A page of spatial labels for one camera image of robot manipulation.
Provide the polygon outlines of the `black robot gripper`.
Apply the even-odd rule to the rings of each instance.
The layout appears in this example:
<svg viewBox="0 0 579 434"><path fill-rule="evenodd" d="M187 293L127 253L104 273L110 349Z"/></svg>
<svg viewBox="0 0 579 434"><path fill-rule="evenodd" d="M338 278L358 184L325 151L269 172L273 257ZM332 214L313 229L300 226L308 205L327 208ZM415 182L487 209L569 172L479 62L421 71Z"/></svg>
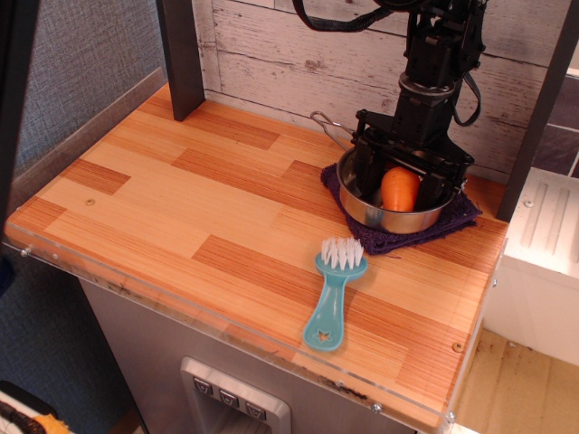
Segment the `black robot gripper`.
<svg viewBox="0 0 579 434"><path fill-rule="evenodd" d="M442 88L411 80L399 82L400 94L392 116L360 109L353 133L356 187L362 195L377 190L388 163L422 177L414 205L416 212L449 203L465 185L474 158L456 145L448 130L454 121L468 127L457 114L462 82Z"/></svg>

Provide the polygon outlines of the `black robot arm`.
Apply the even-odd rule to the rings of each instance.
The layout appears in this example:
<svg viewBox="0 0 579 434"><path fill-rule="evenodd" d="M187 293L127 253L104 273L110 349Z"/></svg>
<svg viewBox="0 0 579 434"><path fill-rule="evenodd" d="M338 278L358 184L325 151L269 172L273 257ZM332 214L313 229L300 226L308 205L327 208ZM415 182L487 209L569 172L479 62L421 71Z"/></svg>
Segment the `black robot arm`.
<svg viewBox="0 0 579 434"><path fill-rule="evenodd" d="M384 6L409 15L399 78L400 93L392 116L357 112L353 135L356 189L365 198L381 186L387 169L400 166L418 175L415 210L435 207L459 191L474 159L449 137L452 123L472 125L480 111L460 119L460 90L480 94L471 70L485 50L483 1L386 1Z"/></svg>

